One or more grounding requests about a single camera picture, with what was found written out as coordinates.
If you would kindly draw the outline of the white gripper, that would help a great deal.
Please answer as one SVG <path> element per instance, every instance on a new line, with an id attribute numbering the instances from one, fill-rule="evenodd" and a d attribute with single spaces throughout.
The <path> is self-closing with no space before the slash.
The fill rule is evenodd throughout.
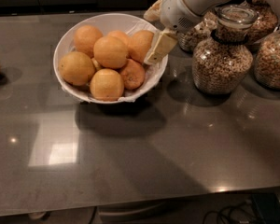
<path id="1" fill-rule="evenodd" d="M 198 24 L 204 10 L 203 0 L 157 0 L 150 6 L 144 13 L 144 19 L 161 20 L 166 28 L 154 34 L 144 63 L 152 65 L 161 62 L 177 44 L 177 32 L 185 33 Z"/>

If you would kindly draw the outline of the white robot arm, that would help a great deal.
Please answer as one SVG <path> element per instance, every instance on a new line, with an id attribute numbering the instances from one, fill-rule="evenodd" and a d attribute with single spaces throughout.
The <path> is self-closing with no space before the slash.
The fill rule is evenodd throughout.
<path id="1" fill-rule="evenodd" d="M 211 8 L 231 0 L 161 0 L 159 20 L 165 29 L 157 32 L 145 57 L 145 63 L 160 62 L 174 47 L 178 33 L 186 33 L 198 24 Z M 280 19 L 280 0 L 266 0 Z"/>

